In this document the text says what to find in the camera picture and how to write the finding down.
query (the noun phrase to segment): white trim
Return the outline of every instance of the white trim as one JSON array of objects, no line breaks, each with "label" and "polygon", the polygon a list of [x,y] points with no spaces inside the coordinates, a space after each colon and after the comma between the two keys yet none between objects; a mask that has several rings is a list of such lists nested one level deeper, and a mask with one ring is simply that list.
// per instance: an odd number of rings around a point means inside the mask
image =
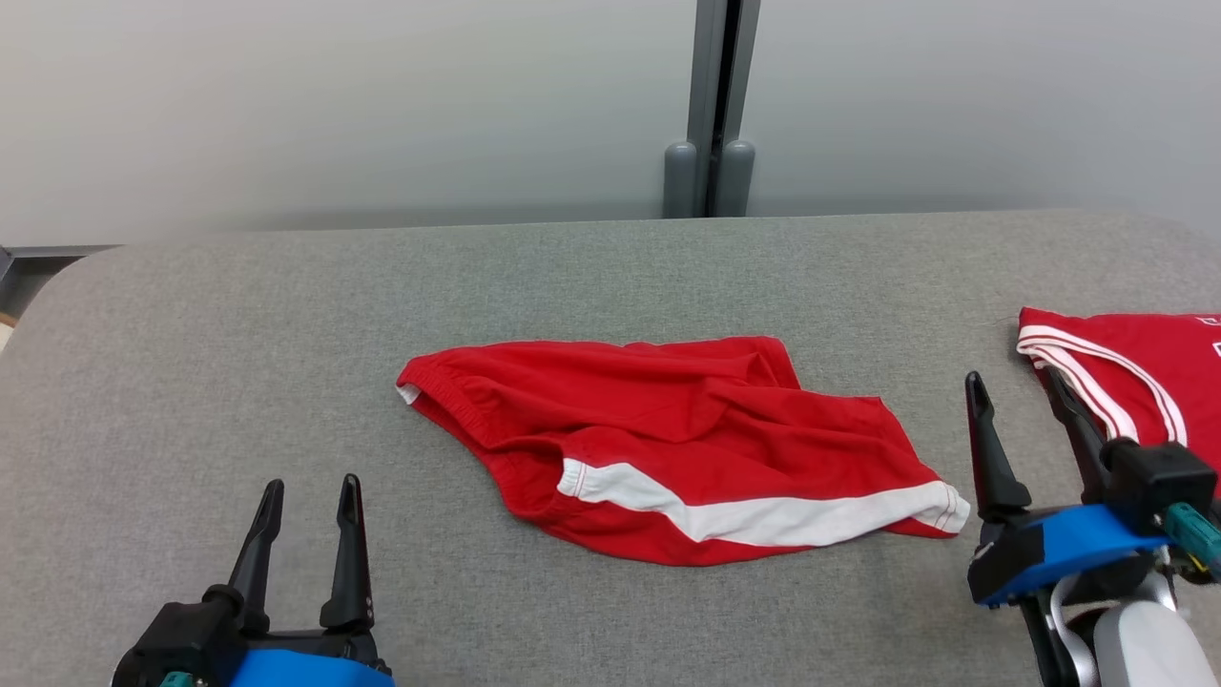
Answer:
[{"label": "white trim", "polygon": [[1038,361],[1060,371],[1065,377],[1065,382],[1077,394],[1077,398],[1089,406],[1089,410],[1103,421],[1107,439],[1127,437],[1133,442],[1140,442],[1140,437],[1137,434],[1137,425],[1132,421],[1132,416],[1115,399],[1111,399],[1098,381],[1089,375],[1089,371],[1083,369],[1071,354],[1057,347],[1020,345],[1017,350],[1020,354],[1026,354],[1031,358],[1038,356]]},{"label": "white trim", "polygon": [[404,384],[398,388],[398,395],[407,401],[408,406],[410,406],[416,399],[420,398],[420,388],[414,384]]},{"label": "white trim", "polygon": [[564,459],[556,489],[591,504],[659,513],[694,542],[722,539],[755,547],[827,547],[908,517],[952,534],[971,515],[971,504],[940,481],[825,502],[775,497],[691,506],[631,465],[592,467]]},{"label": "white trim", "polygon": [[1066,351],[1076,351],[1078,354],[1085,354],[1087,356],[1094,356],[1111,361],[1112,364],[1127,370],[1134,375],[1149,392],[1153,394],[1154,403],[1158,404],[1158,410],[1161,412],[1162,425],[1166,427],[1166,437],[1170,442],[1178,442],[1183,447],[1187,447],[1187,422],[1183,420],[1183,414],[1178,410],[1178,405],[1171,398],[1170,393],[1158,383],[1149,373],[1140,369],[1140,366],[1129,361],[1128,359],[1106,349],[1099,347],[1098,343],[1068,333],[1054,326],[1046,325],[1027,325],[1023,326],[1018,333],[1017,347],[1021,353],[1023,347],[1040,345],[1043,348],[1059,348]]}]

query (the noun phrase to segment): gray fabric surface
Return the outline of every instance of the gray fabric surface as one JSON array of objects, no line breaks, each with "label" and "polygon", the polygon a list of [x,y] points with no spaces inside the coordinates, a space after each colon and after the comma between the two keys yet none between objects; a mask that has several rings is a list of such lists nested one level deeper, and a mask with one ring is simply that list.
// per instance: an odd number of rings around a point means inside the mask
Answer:
[{"label": "gray fabric surface", "polygon": [[[1084,212],[231,236],[106,251],[0,356],[0,683],[105,685],[167,600],[226,580],[287,483],[269,611],[316,624],[341,477],[365,484],[375,631],[399,685],[1037,685],[1016,610],[973,606],[978,521],[714,569],[604,558],[513,520],[408,409],[416,355],[514,338],[767,333],[807,389],[878,394],[973,500],[962,378],[1039,504],[1078,495],[1012,353],[1023,304],[1221,309],[1221,253]],[[1221,659],[1221,597],[1183,588]]]}]

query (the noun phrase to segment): folded red jersey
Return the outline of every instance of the folded red jersey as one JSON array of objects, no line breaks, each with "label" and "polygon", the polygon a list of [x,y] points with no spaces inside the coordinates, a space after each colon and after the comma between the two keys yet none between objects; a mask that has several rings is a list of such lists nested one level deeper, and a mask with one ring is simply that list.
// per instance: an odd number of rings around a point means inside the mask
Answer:
[{"label": "folded red jersey", "polygon": [[1178,442],[1221,470],[1221,315],[1023,308],[1018,320],[1017,351],[1060,371],[1109,439]]},{"label": "folded red jersey", "polygon": [[513,515],[613,556],[716,565],[879,528],[952,537],[971,510],[880,400],[802,392],[774,338],[498,343],[415,359],[398,388]]}]

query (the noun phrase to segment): white panel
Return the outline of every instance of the white panel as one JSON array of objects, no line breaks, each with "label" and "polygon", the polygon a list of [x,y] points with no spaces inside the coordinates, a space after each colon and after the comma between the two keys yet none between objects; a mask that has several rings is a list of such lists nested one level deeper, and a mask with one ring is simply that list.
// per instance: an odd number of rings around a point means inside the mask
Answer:
[{"label": "white panel", "polygon": [[1221,227],[1214,0],[766,0],[750,214],[1129,206]]},{"label": "white panel", "polygon": [[661,216],[695,2],[9,0],[0,243]]}]

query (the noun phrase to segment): green cable connector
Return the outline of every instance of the green cable connector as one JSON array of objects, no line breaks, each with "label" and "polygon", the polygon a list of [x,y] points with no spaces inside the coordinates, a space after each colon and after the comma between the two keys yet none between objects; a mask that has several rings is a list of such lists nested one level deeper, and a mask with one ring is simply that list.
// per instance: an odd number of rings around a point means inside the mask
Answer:
[{"label": "green cable connector", "polygon": [[188,672],[171,672],[161,681],[161,687],[194,687],[195,681]]},{"label": "green cable connector", "polygon": [[1221,574],[1221,532],[1206,517],[1179,503],[1166,510],[1162,528],[1184,552],[1209,566],[1212,577],[1217,578]]}]

